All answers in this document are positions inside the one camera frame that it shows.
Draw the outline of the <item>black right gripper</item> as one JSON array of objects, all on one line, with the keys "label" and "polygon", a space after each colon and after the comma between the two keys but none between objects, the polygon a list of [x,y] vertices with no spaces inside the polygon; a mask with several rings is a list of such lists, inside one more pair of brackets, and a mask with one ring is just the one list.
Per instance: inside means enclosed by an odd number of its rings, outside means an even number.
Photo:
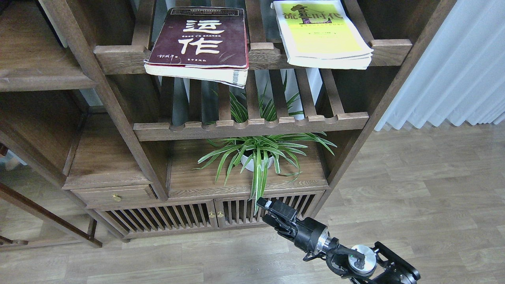
[{"label": "black right gripper", "polygon": [[307,253],[306,256],[323,257],[338,247],[338,239],[329,236],[326,225],[310,217],[296,219],[297,210],[282,201],[258,198],[256,205],[269,213],[263,217],[264,223],[272,226],[280,236],[292,241]]}]

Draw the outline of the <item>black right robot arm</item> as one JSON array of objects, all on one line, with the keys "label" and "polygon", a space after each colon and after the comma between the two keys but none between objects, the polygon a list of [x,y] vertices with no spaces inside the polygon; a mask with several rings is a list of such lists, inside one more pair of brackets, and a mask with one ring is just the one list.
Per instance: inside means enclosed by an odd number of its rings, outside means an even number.
[{"label": "black right robot arm", "polygon": [[306,253],[305,262],[322,259],[333,273],[354,284],[415,284],[421,277],[417,269],[379,241],[373,248],[347,248],[330,236],[326,225],[310,217],[298,219],[296,209],[279,200],[258,198],[256,203],[267,211],[263,221]]}]

